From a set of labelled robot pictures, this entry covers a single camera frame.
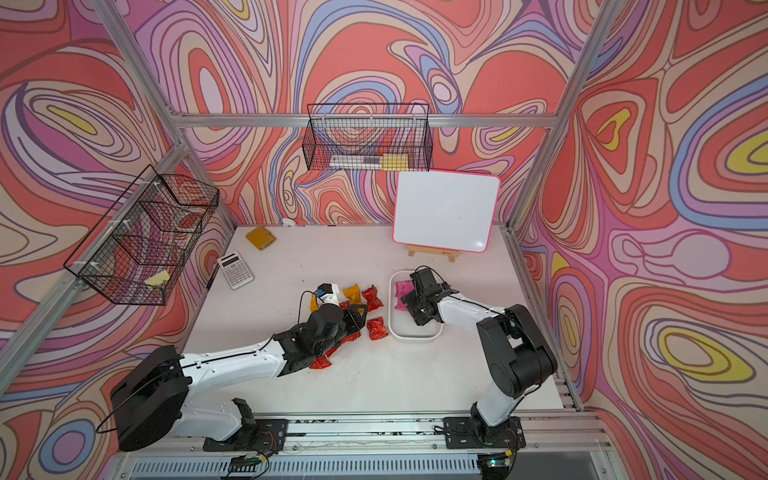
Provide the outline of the pink tea bag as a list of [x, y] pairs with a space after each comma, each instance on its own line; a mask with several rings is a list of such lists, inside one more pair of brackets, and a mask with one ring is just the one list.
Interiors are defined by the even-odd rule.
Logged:
[[404, 280], [397, 281], [395, 287], [395, 298], [397, 300], [395, 309], [398, 311], [406, 311], [408, 307], [404, 297], [414, 291], [414, 285], [411, 280]]

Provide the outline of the white plastic storage box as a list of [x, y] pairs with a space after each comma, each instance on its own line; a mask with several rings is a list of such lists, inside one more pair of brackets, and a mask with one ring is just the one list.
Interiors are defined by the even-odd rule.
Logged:
[[395, 271], [389, 279], [388, 297], [386, 304], [388, 313], [386, 316], [386, 328], [389, 334], [396, 340], [410, 343], [427, 343], [437, 339], [443, 332], [443, 325], [431, 321], [425, 326], [418, 326], [407, 310], [398, 310], [400, 295], [397, 284], [410, 280], [412, 269]]

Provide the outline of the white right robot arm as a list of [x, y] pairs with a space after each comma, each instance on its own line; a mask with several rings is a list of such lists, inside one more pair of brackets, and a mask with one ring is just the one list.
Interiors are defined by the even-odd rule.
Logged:
[[478, 335], [491, 383], [470, 409], [478, 434], [508, 424], [512, 412], [558, 371], [558, 362], [529, 310], [471, 300], [426, 266], [410, 274], [413, 290], [402, 297], [414, 322], [458, 326]]

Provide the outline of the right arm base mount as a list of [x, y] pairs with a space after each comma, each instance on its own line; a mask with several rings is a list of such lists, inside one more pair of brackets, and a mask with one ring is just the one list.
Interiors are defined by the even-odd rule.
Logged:
[[505, 449], [517, 451], [526, 446], [521, 421], [510, 416], [497, 426], [487, 426], [480, 417], [449, 416], [443, 418], [438, 431], [444, 435], [449, 450]]

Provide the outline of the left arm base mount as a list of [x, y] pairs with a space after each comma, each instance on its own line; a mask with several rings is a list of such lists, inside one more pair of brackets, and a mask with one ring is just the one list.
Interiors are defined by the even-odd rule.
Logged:
[[256, 418], [246, 400], [234, 398], [232, 402], [240, 415], [239, 428], [221, 441], [207, 437], [203, 443], [204, 451], [251, 451], [272, 455], [283, 449], [287, 437], [287, 419]]

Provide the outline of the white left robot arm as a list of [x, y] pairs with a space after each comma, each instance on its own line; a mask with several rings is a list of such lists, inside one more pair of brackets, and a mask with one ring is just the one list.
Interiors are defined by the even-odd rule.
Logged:
[[321, 305], [309, 319], [246, 347], [205, 354], [180, 354], [159, 347], [110, 392], [113, 432], [123, 452], [146, 448], [165, 437], [204, 437], [227, 442], [256, 425], [247, 402], [233, 399], [215, 408], [199, 396], [256, 379], [290, 375], [311, 367], [367, 323], [367, 308]]

